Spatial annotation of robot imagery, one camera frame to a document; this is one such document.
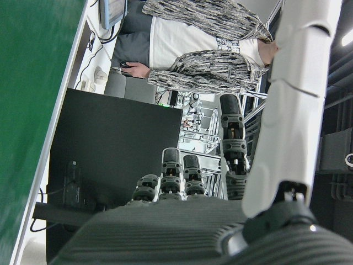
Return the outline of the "right white-black robot hand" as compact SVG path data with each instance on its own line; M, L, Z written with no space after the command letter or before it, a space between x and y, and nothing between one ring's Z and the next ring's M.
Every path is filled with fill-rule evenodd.
M341 1L286 1L242 200L197 192L94 215L53 264L351 264L309 209Z

